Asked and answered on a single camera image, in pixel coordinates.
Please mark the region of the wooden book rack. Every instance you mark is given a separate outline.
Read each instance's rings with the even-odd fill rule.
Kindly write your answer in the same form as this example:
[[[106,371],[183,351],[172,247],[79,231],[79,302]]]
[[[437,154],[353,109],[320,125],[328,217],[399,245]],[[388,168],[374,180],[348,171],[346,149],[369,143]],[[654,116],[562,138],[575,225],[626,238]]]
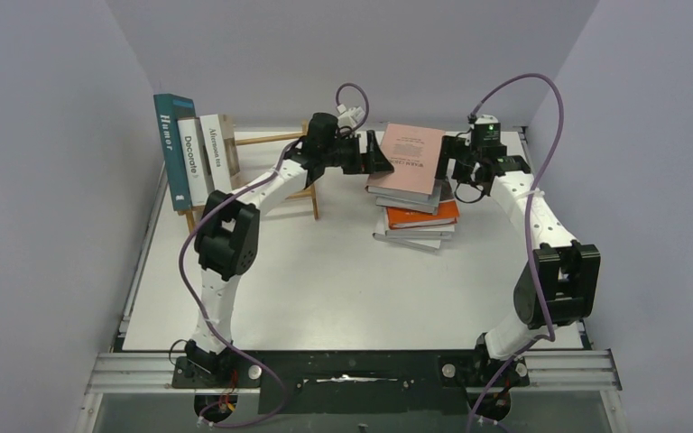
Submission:
[[[223,161],[226,161],[226,175],[220,173],[219,168],[213,167],[213,161],[209,164],[209,168],[211,169],[211,173],[216,173],[215,178],[221,178],[222,186],[232,187],[232,189],[229,191],[230,194],[239,192],[247,185],[255,185],[263,180],[271,179],[258,188],[251,189],[239,199],[244,203],[250,203],[252,199],[259,198],[261,201],[256,200],[255,204],[261,208],[260,203],[275,207],[286,199],[310,198],[314,218],[319,218],[316,189],[314,186],[306,185],[306,177],[303,177],[300,183],[293,185],[291,180],[288,180],[289,177],[293,177],[292,174],[289,175],[286,172],[281,174],[281,170],[287,169],[287,166],[285,166],[282,162],[276,161],[267,172],[261,174],[254,180],[249,180],[246,182],[245,175],[240,169],[240,162],[237,153],[239,147],[247,145],[266,145],[267,143],[286,142],[284,145],[284,147],[286,147],[290,142],[299,139],[307,133],[308,124],[306,121],[301,123],[300,130],[296,132],[286,134],[260,133],[251,138],[241,137],[240,139],[237,139],[235,125],[228,115],[210,116],[211,119],[214,117],[216,118],[216,121],[212,124],[212,129],[207,130],[206,128],[201,127],[199,130],[204,133],[209,155],[212,155],[215,148],[214,142],[218,138],[217,134],[221,133],[221,138],[223,139],[223,144],[225,145],[225,151],[222,158]]]

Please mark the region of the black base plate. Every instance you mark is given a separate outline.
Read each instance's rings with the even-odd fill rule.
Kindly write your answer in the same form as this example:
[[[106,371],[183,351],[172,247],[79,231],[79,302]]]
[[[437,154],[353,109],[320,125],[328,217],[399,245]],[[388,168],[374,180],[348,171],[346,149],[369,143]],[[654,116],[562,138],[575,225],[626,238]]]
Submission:
[[[506,366],[483,347],[455,350],[252,351],[230,359],[229,369],[206,373],[176,361],[171,385],[197,392],[195,408],[211,394],[258,396],[258,414],[394,414],[431,411],[465,415],[507,411],[509,392],[530,385],[526,363]]]

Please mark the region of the orange book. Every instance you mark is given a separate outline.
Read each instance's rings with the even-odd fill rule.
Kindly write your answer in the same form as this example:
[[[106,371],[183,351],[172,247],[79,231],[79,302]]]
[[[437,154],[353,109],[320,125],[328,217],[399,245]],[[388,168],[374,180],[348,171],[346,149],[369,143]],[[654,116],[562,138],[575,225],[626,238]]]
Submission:
[[[418,227],[454,225],[460,217],[455,201],[442,202],[436,214],[423,213],[399,207],[385,209],[390,229],[410,229]]]

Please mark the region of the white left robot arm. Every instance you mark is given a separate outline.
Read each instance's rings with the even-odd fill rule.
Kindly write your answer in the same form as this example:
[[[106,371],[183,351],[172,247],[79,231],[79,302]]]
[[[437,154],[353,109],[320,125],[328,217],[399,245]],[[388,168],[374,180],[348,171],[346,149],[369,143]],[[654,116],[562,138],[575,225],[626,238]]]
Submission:
[[[265,174],[232,192],[209,194],[178,259],[182,282],[199,311],[185,345],[188,362],[218,375],[228,371],[233,355],[252,358],[233,345],[231,321],[240,279],[257,257],[261,218],[314,184],[328,168],[346,175],[394,170],[373,130],[361,134],[334,115],[316,113],[307,132],[287,144]]]

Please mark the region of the grey book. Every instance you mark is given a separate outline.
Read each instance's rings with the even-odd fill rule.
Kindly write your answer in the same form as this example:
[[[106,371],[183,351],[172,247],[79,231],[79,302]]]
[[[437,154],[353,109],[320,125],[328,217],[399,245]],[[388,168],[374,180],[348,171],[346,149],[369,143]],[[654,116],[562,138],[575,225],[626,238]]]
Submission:
[[[397,207],[425,214],[437,215],[440,204],[453,199],[453,191],[449,180],[437,180],[429,199],[416,202],[378,195],[376,197],[376,205],[381,207]]]
[[[424,252],[437,252],[444,241],[452,239],[454,233],[454,225],[391,229],[388,217],[380,216],[374,227],[373,239]]]

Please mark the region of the pink book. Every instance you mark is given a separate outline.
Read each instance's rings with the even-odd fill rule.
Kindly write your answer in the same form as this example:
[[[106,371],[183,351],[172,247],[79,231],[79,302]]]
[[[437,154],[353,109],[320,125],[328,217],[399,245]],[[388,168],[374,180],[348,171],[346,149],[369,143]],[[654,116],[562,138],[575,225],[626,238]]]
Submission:
[[[428,201],[434,194],[444,130],[388,124],[380,150],[393,171],[371,174],[365,190],[410,201]]]

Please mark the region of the white Decorate Furniture book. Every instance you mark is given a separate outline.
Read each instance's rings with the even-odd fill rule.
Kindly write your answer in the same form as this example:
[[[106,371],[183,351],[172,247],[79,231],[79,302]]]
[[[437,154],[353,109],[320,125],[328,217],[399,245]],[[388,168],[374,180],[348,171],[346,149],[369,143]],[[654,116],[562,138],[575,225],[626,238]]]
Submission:
[[[177,121],[193,207],[205,206],[213,187],[204,136],[197,117]]]

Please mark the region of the teal Humor book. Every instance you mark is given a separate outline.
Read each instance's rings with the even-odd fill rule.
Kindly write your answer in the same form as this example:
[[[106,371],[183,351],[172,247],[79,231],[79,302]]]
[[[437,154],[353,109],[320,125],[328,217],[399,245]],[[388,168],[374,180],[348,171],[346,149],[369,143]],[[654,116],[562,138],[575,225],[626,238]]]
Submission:
[[[164,168],[171,192],[174,211],[186,211],[191,207],[187,170],[181,147],[178,121],[196,114],[191,99],[161,93],[153,96],[161,140]]]

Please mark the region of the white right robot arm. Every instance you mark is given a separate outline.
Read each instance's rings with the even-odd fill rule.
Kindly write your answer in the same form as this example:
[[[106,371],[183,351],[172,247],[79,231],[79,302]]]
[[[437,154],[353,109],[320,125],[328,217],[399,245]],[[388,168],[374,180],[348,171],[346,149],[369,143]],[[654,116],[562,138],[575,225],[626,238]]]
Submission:
[[[528,261],[513,291],[513,310],[484,333],[486,351],[471,361],[475,379],[492,385],[506,375],[505,359],[591,314],[601,254],[560,223],[529,163],[502,144],[499,123],[472,124],[466,137],[444,136],[439,168],[450,161],[453,180],[498,204],[526,243]]]

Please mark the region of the white Afternoon tea book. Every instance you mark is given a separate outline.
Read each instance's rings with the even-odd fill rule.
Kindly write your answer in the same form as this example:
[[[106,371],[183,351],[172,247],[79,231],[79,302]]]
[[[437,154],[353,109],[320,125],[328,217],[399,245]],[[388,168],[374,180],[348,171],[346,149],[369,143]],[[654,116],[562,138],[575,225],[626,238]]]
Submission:
[[[242,184],[235,126],[229,115],[202,115],[200,126],[208,152],[213,187],[228,193]]]

